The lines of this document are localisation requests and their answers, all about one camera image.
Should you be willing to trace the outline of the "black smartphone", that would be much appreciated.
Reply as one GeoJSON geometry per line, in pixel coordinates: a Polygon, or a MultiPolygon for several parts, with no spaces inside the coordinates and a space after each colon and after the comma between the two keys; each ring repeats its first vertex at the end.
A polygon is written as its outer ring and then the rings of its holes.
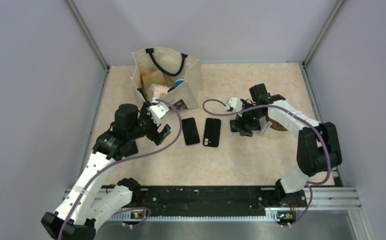
{"type": "Polygon", "coordinates": [[[196,120],[193,117],[190,117],[182,119],[181,122],[184,142],[186,146],[193,146],[199,144],[201,140],[196,120]]]}

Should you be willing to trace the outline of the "black phone case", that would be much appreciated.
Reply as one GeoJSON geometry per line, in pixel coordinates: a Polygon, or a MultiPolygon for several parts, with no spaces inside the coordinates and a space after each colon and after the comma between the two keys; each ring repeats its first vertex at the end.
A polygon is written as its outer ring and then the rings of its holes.
{"type": "Polygon", "coordinates": [[[205,147],[217,148],[220,143],[222,121],[218,118],[207,118],[203,133],[202,144],[205,147]]]}

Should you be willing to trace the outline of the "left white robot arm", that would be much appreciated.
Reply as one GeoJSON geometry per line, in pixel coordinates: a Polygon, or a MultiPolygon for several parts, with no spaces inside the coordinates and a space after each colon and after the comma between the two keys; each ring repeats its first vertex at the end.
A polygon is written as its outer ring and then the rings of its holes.
{"type": "Polygon", "coordinates": [[[141,202],[140,184],[124,178],[116,188],[99,201],[97,194],[117,163],[134,158],[131,152],[137,139],[146,137],[160,145],[171,133],[169,125],[158,131],[169,106],[158,101],[145,101],[141,108],[121,104],[114,120],[92,148],[80,177],[62,203],[46,212],[41,224],[54,240],[92,240],[102,225],[120,208],[135,207],[141,202]]]}

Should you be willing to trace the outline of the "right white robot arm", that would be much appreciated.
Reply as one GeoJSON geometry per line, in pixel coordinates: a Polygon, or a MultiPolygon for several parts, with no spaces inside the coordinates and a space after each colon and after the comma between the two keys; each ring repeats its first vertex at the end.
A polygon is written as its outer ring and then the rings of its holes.
{"type": "Polygon", "coordinates": [[[261,83],[249,89],[251,100],[232,97],[227,100],[226,110],[237,115],[230,124],[241,136],[252,137],[259,121],[281,132],[290,132],[297,138],[297,166],[275,183],[274,200],[280,206],[288,206],[304,186],[316,174],[330,176],[332,168],[343,162],[336,126],[331,122],[319,122],[295,109],[280,94],[270,94],[261,83]]]}

